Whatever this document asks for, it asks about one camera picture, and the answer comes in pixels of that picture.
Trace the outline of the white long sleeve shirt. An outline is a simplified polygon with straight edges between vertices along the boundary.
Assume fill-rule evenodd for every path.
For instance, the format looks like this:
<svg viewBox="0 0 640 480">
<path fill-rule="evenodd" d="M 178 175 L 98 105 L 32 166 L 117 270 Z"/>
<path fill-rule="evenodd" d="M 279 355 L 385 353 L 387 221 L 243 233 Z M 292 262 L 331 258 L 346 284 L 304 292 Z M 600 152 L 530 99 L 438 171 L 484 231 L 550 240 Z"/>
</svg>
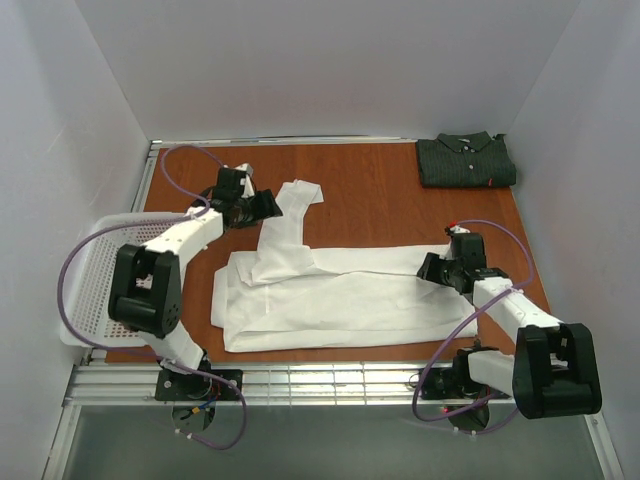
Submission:
<svg viewBox="0 0 640 480">
<path fill-rule="evenodd" d="M 226 351 L 352 348 L 440 341 L 473 307 L 416 273 L 444 245 L 316 248 L 303 242 L 320 185 L 294 180 L 276 196 L 283 214 L 263 222 L 253 251 L 230 255 L 214 276 L 211 323 Z"/>
</svg>

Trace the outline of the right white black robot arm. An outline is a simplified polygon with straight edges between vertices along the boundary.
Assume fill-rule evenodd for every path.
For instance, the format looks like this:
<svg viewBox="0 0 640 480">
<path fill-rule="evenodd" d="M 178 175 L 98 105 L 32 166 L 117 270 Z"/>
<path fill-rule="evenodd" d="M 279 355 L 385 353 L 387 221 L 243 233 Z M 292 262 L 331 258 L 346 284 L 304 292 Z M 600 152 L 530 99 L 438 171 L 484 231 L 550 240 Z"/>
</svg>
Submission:
<svg viewBox="0 0 640 480">
<path fill-rule="evenodd" d="M 481 234 L 462 224 L 445 232 L 448 252 L 427 254 L 418 278 L 455 290 L 474 307 L 473 318 L 490 316 L 515 352 L 476 343 L 458 350 L 448 368 L 429 362 L 414 397 L 469 399 L 472 409 L 481 409 L 504 395 L 527 419 L 598 413 L 602 393 L 591 331 L 545 312 L 503 270 L 489 267 Z"/>
</svg>

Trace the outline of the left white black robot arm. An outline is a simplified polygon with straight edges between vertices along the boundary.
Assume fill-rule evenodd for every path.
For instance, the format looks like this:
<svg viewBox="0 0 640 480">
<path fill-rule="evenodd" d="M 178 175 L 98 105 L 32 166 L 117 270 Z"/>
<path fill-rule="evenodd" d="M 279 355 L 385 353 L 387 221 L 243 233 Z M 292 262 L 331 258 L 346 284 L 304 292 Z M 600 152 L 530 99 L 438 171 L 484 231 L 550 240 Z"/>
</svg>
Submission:
<svg viewBox="0 0 640 480">
<path fill-rule="evenodd" d="M 138 334 L 163 367 L 191 374 L 206 354 L 182 323 L 186 267 L 230 229 L 280 217 L 271 190 L 258 190 L 247 163 L 218 171 L 216 184 L 201 194 L 162 234 L 116 254 L 108 302 L 109 318 Z"/>
</svg>

